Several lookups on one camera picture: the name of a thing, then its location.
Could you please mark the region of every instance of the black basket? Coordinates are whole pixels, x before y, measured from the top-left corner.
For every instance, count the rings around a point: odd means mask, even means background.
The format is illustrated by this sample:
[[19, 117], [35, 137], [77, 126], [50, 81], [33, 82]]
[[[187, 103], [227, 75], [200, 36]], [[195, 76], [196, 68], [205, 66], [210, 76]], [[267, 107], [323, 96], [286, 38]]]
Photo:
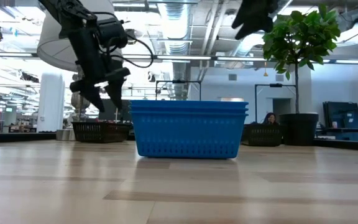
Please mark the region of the black basket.
[[75, 139], [79, 142], [123, 142], [128, 138], [130, 124], [105, 122], [72, 122]]
[[242, 133], [242, 143], [248, 146], [279, 146], [282, 138], [280, 125], [247, 124]]

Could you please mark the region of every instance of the black planter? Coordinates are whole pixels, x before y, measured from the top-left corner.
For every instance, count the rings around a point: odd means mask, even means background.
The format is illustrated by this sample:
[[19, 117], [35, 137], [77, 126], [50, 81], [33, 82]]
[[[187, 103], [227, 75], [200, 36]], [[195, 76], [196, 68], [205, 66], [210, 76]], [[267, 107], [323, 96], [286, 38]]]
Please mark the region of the black planter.
[[312, 146], [318, 122], [318, 114], [283, 114], [284, 144], [290, 146]]

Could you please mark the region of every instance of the green leaves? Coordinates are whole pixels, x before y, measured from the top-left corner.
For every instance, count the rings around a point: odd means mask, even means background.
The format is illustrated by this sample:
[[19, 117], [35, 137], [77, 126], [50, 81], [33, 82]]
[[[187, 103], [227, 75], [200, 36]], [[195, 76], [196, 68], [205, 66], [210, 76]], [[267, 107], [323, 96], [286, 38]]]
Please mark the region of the green leaves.
[[295, 22], [301, 22], [301, 21], [303, 21], [304, 15], [302, 15], [302, 13], [300, 11], [292, 11], [291, 12], [291, 18]]
[[314, 70], [314, 66], [313, 66], [313, 64], [312, 64], [309, 60], [307, 61], [306, 64], [308, 65], [308, 67], [309, 67], [310, 69]]
[[332, 10], [324, 17], [324, 22], [333, 22], [336, 19], [336, 11]]
[[285, 73], [285, 78], [287, 78], [287, 80], [290, 81], [290, 78], [291, 78], [290, 71], [287, 70], [287, 72]]
[[323, 4], [318, 8], [319, 12], [307, 15], [293, 11], [290, 16], [278, 16], [273, 31], [264, 35], [264, 58], [276, 61], [274, 69], [285, 73], [287, 80], [291, 74], [286, 66], [297, 63], [314, 70], [313, 63], [323, 64], [323, 57], [337, 47], [334, 41], [341, 35], [337, 14]]
[[321, 18], [325, 19], [327, 15], [327, 6], [325, 4], [320, 4], [318, 6], [318, 11], [320, 13]]
[[299, 66], [299, 67], [303, 67], [303, 66], [306, 65], [306, 63], [308, 63], [308, 61], [309, 61], [309, 59], [304, 58], [304, 59], [302, 59], [302, 60], [299, 62], [298, 66]]

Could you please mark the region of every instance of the blue plastic basket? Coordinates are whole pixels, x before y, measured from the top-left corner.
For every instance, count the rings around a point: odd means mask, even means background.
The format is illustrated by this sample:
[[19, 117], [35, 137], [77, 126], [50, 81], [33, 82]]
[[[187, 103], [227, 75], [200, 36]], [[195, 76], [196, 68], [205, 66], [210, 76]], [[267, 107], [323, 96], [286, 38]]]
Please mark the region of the blue plastic basket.
[[225, 101], [181, 101], [181, 100], [131, 100], [131, 107], [146, 106], [149, 108], [217, 108], [217, 109], [244, 109], [248, 102]]
[[[171, 102], [132, 101], [132, 105], [139, 105], [131, 110], [140, 156], [211, 159], [237, 156], [247, 103]], [[180, 110], [167, 109], [173, 105], [179, 109], [179, 104]]]

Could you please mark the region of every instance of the woman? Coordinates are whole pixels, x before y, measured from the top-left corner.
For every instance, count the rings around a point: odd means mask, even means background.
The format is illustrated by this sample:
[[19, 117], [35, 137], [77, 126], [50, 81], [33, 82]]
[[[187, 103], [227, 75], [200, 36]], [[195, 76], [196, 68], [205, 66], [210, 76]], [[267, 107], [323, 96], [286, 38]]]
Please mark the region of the woman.
[[265, 120], [263, 124], [272, 124], [272, 125], [278, 125], [276, 122], [276, 115], [274, 113], [268, 113], [266, 114]]

